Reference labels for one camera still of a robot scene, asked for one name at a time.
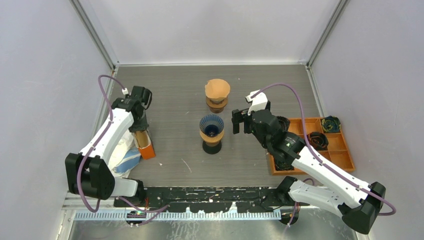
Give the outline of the blue ribbed dripper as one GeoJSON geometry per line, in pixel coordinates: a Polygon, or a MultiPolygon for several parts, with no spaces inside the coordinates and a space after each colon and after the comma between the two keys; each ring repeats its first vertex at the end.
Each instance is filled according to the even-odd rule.
{"type": "Polygon", "coordinates": [[[224,130],[224,121],[214,114],[204,116],[199,122],[200,131],[208,137],[216,137],[224,130]]]}

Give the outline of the brown paper coffee filter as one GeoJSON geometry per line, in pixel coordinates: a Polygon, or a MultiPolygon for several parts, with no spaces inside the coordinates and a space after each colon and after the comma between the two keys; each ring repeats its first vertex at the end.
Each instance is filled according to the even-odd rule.
{"type": "Polygon", "coordinates": [[[204,90],[207,98],[214,101],[222,101],[228,97],[231,86],[227,81],[215,78],[207,82],[204,86],[204,90]]]}

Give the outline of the red black carafe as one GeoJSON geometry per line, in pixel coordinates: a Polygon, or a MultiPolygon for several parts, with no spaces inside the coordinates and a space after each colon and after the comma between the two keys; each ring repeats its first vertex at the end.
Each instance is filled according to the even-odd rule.
{"type": "Polygon", "coordinates": [[[202,149],[207,154],[214,155],[214,154],[217,154],[222,149],[222,143],[218,142],[217,144],[212,146],[210,144],[207,144],[206,142],[203,142],[202,143],[202,149]]]}

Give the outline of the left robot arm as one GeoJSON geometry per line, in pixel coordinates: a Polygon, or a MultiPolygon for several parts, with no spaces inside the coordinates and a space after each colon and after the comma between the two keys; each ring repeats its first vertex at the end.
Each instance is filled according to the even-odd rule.
{"type": "Polygon", "coordinates": [[[133,143],[144,151],[144,159],[155,156],[146,117],[152,98],[149,89],[134,86],[130,94],[112,103],[112,118],[103,123],[94,138],[80,152],[67,155],[64,163],[70,193],[98,200],[126,197],[135,207],[145,202],[147,193],[143,182],[113,176],[108,162],[126,132],[132,134],[133,143]]]}

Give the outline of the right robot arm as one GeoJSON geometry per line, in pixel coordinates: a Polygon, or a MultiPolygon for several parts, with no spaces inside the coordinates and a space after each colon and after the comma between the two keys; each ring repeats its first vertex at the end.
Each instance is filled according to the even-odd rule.
{"type": "Polygon", "coordinates": [[[243,123],[244,133],[253,134],[276,163],[291,165],[327,187],[286,176],[275,191],[279,202],[286,206],[298,202],[319,207],[340,217],[354,231],[368,234],[383,207],[386,188],[379,182],[355,178],[315,149],[309,149],[308,141],[283,127],[282,120],[268,109],[252,113],[236,109],[231,113],[234,134],[240,132],[243,123]]]}

